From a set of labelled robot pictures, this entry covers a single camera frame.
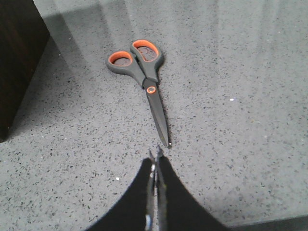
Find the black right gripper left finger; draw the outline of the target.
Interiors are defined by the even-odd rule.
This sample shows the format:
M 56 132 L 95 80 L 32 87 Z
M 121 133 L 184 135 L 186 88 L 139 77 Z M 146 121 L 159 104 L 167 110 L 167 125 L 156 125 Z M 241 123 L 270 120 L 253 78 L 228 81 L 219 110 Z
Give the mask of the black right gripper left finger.
M 123 196 L 89 231 L 151 231 L 154 216 L 155 159 L 152 153 Z

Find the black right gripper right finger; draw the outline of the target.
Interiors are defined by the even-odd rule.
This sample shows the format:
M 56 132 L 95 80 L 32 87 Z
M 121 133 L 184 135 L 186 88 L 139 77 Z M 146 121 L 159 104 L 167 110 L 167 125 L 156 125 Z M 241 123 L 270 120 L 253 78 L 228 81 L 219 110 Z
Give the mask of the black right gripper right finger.
M 158 222 L 161 231 L 228 231 L 189 193 L 169 159 L 158 148 L 156 159 Z

